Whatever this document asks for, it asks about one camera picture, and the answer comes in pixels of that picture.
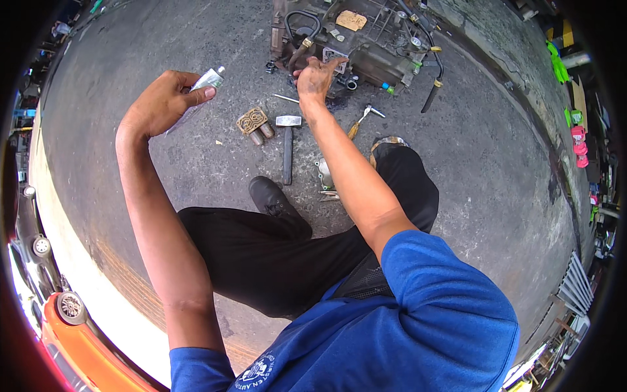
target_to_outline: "orange car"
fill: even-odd
[[[167,391],[94,333],[87,310],[71,291],[53,293],[44,305],[41,340],[75,391]]]

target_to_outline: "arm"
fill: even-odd
[[[322,64],[315,57],[296,71],[300,108],[329,165],[342,204],[379,262],[387,241],[404,230],[417,230],[392,190],[370,166],[324,104],[333,69],[347,61]]]
[[[130,221],[146,270],[163,302],[170,348],[224,352],[207,266],[159,180],[148,140],[189,108],[212,99],[213,87],[182,94],[199,75],[166,71],[131,105],[115,139]]]

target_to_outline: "hammer handle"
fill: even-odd
[[[283,142],[283,185],[292,185],[292,127],[285,127],[285,141]]]
[[[357,135],[357,131],[359,130],[359,121],[355,121],[352,127],[349,130],[349,139],[355,139],[355,135]]]

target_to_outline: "pink object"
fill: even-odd
[[[581,125],[575,125],[571,128],[571,136],[574,142],[586,140],[586,130]]]
[[[572,144],[572,150],[577,155],[586,155],[587,154],[587,145],[586,142],[575,142]]]
[[[587,156],[585,155],[578,155],[577,156],[577,167],[586,167],[588,164],[588,159]]]

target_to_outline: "blue t-shirt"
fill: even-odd
[[[394,298],[332,287],[237,378],[220,352],[173,349],[173,392],[497,391],[519,339],[501,290],[416,230],[388,241],[381,267]]]

